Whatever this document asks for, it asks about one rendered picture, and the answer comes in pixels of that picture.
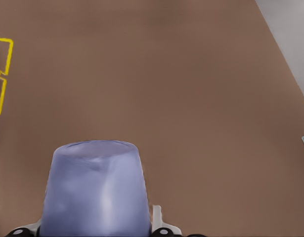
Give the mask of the lavender blue cup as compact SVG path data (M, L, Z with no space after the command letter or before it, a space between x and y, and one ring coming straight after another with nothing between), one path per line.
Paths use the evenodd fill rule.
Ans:
M41 217L43 237L149 237L139 151L123 141L85 141L55 150Z

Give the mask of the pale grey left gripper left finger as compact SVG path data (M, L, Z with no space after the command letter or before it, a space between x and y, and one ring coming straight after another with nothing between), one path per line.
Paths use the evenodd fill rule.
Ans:
M5 237L40 237L41 219L37 222L11 230Z

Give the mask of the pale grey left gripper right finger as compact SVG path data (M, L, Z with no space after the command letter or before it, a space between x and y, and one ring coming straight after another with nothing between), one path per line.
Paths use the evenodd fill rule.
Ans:
M150 237L182 237L180 228L163 221L162 209L159 205L153 206L151 228Z

